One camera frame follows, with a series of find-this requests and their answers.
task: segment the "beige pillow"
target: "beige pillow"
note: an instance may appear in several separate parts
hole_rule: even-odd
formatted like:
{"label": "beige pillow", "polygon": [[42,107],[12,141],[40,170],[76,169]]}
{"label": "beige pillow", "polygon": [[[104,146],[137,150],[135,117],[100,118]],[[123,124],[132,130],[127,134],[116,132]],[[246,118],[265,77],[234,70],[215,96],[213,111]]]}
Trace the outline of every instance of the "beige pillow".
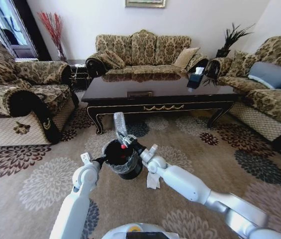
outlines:
{"label": "beige pillow", "polygon": [[174,63],[174,66],[178,66],[180,68],[185,69],[187,65],[189,64],[189,61],[191,58],[198,52],[200,47],[197,48],[188,48],[182,50],[180,55],[178,56],[176,62]]}
{"label": "beige pillow", "polygon": [[109,56],[110,60],[114,62],[120,69],[125,67],[125,62],[113,51],[105,50],[105,53]]}
{"label": "beige pillow", "polygon": [[226,76],[247,77],[253,64],[259,60],[256,55],[235,51],[232,65]]}

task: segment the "red dried branches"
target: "red dried branches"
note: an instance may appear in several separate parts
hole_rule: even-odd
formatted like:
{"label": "red dried branches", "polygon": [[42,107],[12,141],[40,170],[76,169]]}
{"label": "red dried branches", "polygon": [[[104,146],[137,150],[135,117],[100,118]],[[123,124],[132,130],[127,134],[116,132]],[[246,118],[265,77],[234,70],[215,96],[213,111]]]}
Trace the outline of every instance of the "red dried branches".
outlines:
{"label": "red dried branches", "polygon": [[51,38],[58,49],[62,49],[61,46],[61,33],[63,28],[63,21],[59,15],[50,12],[38,12],[37,13],[45,26],[46,30],[51,35]]}

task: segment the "framed picture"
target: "framed picture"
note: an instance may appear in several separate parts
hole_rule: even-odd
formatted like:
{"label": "framed picture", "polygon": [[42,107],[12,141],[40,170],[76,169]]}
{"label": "framed picture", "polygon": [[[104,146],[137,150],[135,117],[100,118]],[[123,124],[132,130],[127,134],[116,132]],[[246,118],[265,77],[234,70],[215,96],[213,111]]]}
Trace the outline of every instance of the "framed picture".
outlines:
{"label": "framed picture", "polygon": [[152,96],[152,91],[128,91],[127,98],[136,98],[136,97],[150,97]]}
{"label": "framed picture", "polygon": [[125,0],[126,7],[158,7],[164,8],[166,0]]}

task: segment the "black bucket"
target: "black bucket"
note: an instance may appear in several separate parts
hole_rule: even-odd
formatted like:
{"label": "black bucket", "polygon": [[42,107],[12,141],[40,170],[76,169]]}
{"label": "black bucket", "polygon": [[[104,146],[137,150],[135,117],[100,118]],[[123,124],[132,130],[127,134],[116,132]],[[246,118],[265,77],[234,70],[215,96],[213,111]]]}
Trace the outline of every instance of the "black bucket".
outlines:
{"label": "black bucket", "polygon": [[105,163],[121,178],[136,178],[142,170],[142,160],[132,148],[122,148],[117,139],[111,141],[103,151]]}

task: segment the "yellow button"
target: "yellow button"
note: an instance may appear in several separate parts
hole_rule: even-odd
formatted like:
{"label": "yellow button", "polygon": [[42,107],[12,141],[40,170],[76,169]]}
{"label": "yellow button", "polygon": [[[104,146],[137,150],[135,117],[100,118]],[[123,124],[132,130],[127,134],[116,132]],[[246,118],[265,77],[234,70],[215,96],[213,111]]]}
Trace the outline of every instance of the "yellow button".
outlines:
{"label": "yellow button", "polygon": [[133,227],[129,228],[128,232],[142,232],[142,230],[138,226],[133,226]]}

